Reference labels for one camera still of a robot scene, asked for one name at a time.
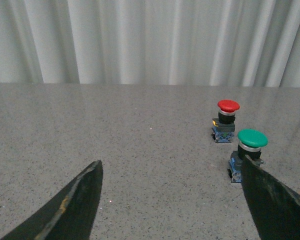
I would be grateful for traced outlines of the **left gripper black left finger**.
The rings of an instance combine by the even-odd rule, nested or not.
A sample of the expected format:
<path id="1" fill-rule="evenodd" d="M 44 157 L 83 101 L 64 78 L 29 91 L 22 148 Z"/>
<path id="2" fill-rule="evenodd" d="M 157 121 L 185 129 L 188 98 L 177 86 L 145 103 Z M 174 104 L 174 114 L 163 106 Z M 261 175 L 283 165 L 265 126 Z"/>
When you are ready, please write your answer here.
<path id="1" fill-rule="evenodd" d="M 3 240 L 88 240 L 103 183 L 101 160 L 89 164 Z"/>

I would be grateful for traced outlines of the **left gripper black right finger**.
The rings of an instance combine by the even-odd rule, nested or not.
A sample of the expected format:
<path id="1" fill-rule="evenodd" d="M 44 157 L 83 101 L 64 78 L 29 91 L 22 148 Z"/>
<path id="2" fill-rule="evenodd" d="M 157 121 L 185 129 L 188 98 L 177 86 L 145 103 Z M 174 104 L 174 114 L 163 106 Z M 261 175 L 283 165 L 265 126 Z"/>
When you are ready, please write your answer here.
<path id="1" fill-rule="evenodd" d="M 246 155 L 242 189 L 262 240 L 300 240 L 300 194 L 260 168 Z"/>

